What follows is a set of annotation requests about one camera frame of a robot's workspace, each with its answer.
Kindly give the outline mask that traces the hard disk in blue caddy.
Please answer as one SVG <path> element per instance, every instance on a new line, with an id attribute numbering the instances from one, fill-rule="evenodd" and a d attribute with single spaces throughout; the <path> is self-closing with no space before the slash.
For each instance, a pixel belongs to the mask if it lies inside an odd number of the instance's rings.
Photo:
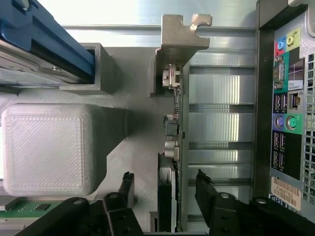
<path id="1" fill-rule="evenodd" d="M 94 82 L 94 54 L 37 0 L 0 0 L 0 87 L 60 87 Z"/>

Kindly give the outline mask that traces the green RAM stick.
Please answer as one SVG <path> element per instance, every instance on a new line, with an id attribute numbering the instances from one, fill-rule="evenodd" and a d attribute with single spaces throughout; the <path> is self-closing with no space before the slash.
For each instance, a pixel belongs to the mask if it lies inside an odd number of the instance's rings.
<path id="1" fill-rule="evenodd" d="M 16 203 L 9 210 L 0 211 L 0 219 L 40 218 L 51 211 L 62 201 L 27 201 Z"/>

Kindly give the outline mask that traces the grey printed parts rack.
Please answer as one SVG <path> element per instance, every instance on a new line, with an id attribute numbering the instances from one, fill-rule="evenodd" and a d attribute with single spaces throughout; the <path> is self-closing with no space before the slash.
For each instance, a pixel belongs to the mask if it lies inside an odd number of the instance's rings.
<path id="1" fill-rule="evenodd" d="M 4 186 L 35 200 L 99 200 L 134 174 L 133 211 L 142 230 L 158 209 L 158 153 L 168 99 L 150 96 L 154 47 L 95 51 L 93 85 L 22 88 L 2 112 Z"/>

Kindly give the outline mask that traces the black open PC case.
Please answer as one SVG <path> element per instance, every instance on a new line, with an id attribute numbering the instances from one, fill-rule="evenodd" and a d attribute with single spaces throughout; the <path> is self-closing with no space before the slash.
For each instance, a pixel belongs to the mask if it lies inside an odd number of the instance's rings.
<path id="1" fill-rule="evenodd" d="M 315 222 L 315 0 L 257 0 L 254 195 Z"/>

